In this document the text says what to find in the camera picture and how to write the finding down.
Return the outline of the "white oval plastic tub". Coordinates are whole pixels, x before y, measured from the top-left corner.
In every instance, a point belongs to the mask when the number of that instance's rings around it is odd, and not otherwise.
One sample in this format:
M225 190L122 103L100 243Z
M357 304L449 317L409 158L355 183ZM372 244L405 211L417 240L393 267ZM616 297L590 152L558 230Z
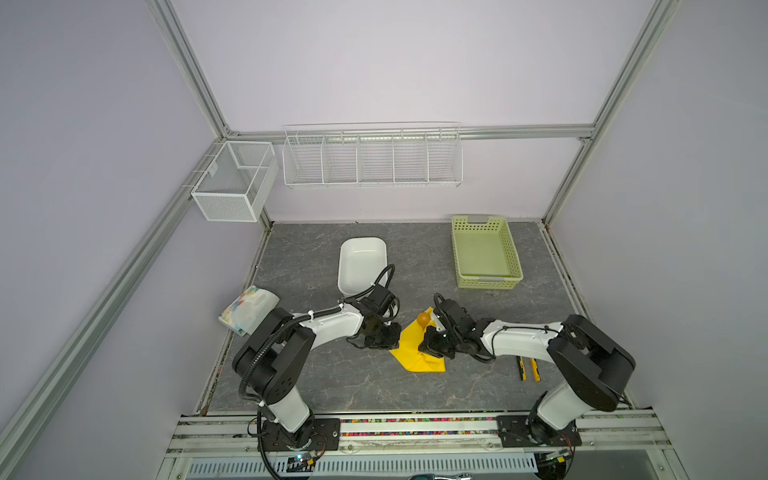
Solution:
M344 296L369 288L387 266L387 247L378 237L351 238L340 248L337 286Z

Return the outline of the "yellow paper napkin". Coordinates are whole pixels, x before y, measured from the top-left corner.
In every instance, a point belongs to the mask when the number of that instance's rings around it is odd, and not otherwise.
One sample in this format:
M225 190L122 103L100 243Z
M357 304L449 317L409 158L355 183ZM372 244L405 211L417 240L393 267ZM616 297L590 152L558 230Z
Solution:
M434 315L432 308L427 310L432 311L432 321L429 326L435 327L437 325L437 317ZM422 329L417 324L416 319L402 330L399 346L390 351L391 355L408 372L444 373L446 366L443 358L435 358L418 351L418 346L422 342L424 333L429 326L426 329Z

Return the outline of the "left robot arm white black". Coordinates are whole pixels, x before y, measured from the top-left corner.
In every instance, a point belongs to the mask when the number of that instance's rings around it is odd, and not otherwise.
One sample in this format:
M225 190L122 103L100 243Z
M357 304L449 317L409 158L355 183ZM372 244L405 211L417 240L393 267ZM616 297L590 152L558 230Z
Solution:
M391 292L396 267L386 265L373 284L327 309L292 314L276 307L250 334L232 360L240 378L238 396L297 442L313 423L297 382L311 351L344 339L357 349L393 350L402 327L400 302Z

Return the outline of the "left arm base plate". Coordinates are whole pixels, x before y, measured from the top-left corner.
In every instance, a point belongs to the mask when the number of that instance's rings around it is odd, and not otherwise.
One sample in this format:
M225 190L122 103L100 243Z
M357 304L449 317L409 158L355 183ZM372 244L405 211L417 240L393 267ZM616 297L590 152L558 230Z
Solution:
M256 435L264 440L264 450L267 452L336 451L341 439L341 420L311 416L293 433L285 430L279 423L264 420Z

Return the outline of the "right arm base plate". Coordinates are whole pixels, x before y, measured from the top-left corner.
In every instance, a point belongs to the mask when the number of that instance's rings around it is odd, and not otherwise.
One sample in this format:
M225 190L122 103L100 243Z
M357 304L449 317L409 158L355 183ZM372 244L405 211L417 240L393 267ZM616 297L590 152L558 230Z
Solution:
M582 440L576 422L555 430L539 419L528 415L510 414L496 417L497 435L504 448L522 447L578 447Z

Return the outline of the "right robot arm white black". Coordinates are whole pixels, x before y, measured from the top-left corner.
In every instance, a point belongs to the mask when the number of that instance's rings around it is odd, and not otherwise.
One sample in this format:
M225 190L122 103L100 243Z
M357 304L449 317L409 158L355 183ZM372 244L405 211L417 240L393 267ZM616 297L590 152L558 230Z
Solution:
M428 327L418 347L436 358L465 354L481 363L524 357L556 366L563 382L542 394L524 421L526 439L551 445L590 411L613 412L635 371L633 356L588 318L571 314L562 322L510 323L473 319L441 294L433 296L437 327Z

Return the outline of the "orange plastic spoon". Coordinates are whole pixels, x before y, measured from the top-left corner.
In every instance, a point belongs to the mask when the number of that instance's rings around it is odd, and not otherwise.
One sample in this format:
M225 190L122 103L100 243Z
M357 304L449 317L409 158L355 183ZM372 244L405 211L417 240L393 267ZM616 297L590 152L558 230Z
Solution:
M419 314L417 319L416 319L416 321L417 321L417 324L422 329L426 329L431 324L431 321L432 321L432 311L431 310L427 310L427 311Z

